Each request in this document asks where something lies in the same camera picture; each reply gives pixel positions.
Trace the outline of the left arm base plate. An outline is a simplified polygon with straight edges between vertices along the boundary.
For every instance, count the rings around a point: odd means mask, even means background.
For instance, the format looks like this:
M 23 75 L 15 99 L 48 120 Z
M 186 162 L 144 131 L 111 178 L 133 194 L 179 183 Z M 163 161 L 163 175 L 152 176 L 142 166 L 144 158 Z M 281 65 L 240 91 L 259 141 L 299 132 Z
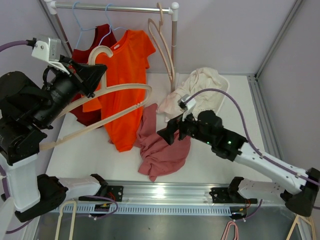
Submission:
M 124 192 L 124 187 L 122 185 L 109 185 L 105 190 L 98 192 L 96 196 L 109 198 L 116 202 L 122 202 L 123 192 Z M 87 202 L 98 202 L 103 200 L 100 198 L 93 198 L 88 196 L 80 196 L 78 199 L 80 201 L 87 201 Z

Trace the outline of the pink t shirt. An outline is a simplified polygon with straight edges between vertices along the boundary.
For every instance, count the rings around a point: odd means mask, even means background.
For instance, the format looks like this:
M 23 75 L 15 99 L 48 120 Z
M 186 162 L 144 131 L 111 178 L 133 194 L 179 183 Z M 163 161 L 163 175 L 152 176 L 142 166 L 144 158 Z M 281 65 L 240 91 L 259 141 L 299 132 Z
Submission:
M 174 134 L 174 143 L 169 145 L 156 133 L 158 105 L 153 103 L 144 108 L 134 145 L 140 148 L 142 163 L 138 172 L 148 176 L 151 182 L 157 177 L 169 175 L 181 169 L 191 148 L 191 138 L 179 140 L 179 133 Z

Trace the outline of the white t shirt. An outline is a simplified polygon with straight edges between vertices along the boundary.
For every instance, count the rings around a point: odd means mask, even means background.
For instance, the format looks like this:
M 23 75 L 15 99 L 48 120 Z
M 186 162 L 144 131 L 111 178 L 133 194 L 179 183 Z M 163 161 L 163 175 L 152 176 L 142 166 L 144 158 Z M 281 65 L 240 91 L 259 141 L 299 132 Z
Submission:
M 175 91 L 164 99 L 158 106 L 157 113 L 165 114 L 166 121 L 179 116 L 182 114 L 182 111 L 178 105 L 178 101 L 184 95 L 192 96 L 204 89 L 220 90 L 219 75 L 217 70 L 210 67 L 202 67 L 194 70 L 185 81 L 177 86 Z M 206 91 L 197 95 L 194 98 L 196 105 L 192 111 L 193 116 L 197 118 L 200 112 L 206 110 L 212 110 L 216 113 L 220 97 L 220 93 L 216 91 Z

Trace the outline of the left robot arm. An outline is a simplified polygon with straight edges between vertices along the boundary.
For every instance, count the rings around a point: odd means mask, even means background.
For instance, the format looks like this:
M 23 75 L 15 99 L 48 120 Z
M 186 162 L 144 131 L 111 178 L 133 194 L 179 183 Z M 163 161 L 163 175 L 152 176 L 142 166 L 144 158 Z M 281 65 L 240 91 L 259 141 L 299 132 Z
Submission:
M 88 65 L 61 56 L 67 71 L 54 70 L 51 82 L 37 86 L 23 72 L 0 78 L 0 165 L 6 172 L 6 198 L 13 198 L 22 223 L 64 202 L 68 188 L 56 177 L 36 174 L 36 159 L 45 130 L 77 94 L 92 98 L 106 72 L 104 64 Z

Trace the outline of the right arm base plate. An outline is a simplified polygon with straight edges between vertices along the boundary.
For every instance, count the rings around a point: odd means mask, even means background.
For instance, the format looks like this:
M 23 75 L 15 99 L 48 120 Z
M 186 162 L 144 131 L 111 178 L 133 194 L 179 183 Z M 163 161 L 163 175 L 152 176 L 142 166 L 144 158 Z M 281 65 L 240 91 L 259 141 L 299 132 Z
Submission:
M 227 187 L 212 187 L 209 195 L 214 204 L 257 204 L 256 198 L 246 199 L 238 192 L 229 193 Z

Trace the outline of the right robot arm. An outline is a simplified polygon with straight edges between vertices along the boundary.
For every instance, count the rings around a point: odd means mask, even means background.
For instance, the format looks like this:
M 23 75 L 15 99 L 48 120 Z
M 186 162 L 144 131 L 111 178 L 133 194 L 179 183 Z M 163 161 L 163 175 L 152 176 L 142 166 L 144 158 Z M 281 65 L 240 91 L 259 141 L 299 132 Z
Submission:
M 182 114 L 171 119 L 157 134 L 168 145 L 191 137 L 211 147 L 222 159 L 247 166 L 268 177 L 270 182 L 253 182 L 235 177 L 229 185 L 227 196 L 232 202 L 242 199 L 280 201 L 293 213 L 309 217 L 315 209 L 320 190 L 320 172 L 316 168 L 303 169 L 290 165 L 268 153 L 251 146 L 248 138 L 224 128 L 222 119 L 212 110 L 205 110 L 194 118 Z

